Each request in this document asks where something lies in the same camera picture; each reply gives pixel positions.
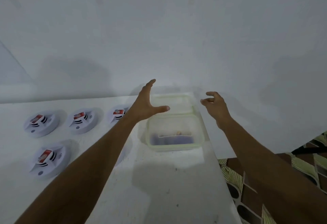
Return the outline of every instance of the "white table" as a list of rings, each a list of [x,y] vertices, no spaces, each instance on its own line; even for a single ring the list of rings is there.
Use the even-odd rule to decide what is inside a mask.
[[[72,160],[108,131],[111,107],[133,103],[136,96],[59,100],[0,105],[0,223],[13,223],[51,180],[28,175],[26,161],[42,145],[66,140]],[[82,107],[100,113],[97,126],[71,135],[63,122]],[[41,110],[58,110],[60,124],[33,139],[22,126]],[[114,168],[87,223],[241,223],[211,143],[188,151],[154,152],[144,141],[145,121],[136,125],[125,156]]]

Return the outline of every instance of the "red sticker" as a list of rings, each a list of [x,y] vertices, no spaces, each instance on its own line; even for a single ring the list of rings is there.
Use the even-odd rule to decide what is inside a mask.
[[[43,152],[43,154],[38,158],[38,162],[39,163],[43,163],[44,160],[49,156],[49,154],[51,153],[52,151],[51,150],[45,150]]]
[[[43,115],[37,115],[35,118],[33,118],[32,120],[30,120],[31,123],[35,123],[37,122],[41,117],[43,117]]]
[[[84,112],[79,113],[79,114],[77,114],[77,115],[74,115],[74,120],[76,120],[76,119],[78,119],[78,118],[80,118],[80,117],[82,117],[82,116],[84,116],[84,115],[85,115]]]
[[[113,113],[114,115],[118,115],[118,114],[123,114],[124,113],[124,110],[123,109],[116,109],[115,112]]]

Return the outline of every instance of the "white paper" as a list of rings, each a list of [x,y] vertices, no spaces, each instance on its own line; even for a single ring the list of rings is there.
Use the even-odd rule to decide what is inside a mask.
[[[0,84],[30,82],[31,78],[8,49],[0,42]]]

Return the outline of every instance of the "patterned fabric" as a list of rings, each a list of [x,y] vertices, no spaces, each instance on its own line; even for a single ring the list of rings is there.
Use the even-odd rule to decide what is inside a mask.
[[[304,145],[305,148],[322,146],[327,146],[327,131]],[[327,153],[299,155],[282,153],[278,156],[327,194]],[[239,160],[231,158],[218,162],[242,223],[276,224],[255,189],[251,187]]]

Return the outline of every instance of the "plastic container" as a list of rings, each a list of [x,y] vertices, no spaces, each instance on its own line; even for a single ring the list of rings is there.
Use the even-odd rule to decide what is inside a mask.
[[[170,106],[170,111],[154,115],[147,122],[145,140],[151,149],[185,150],[202,145],[204,134],[189,96],[160,96],[151,99],[151,103],[154,106]]]

